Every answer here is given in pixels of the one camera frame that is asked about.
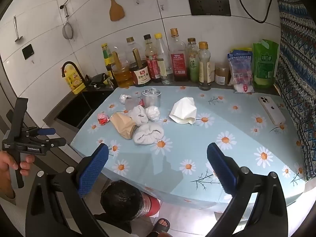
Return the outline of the person's left hand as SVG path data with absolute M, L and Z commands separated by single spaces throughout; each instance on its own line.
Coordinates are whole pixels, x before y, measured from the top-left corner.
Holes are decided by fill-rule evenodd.
M 32 164 L 35 161 L 34 155 L 27 155 L 25 161 L 20 163 L 20 170 L 14 158 L 5 151 L 1 151 L 1 194 L 9 199 L 15 198 L 11 186 L 10 169 L 18 170 L 24 177 L 29 175 Z

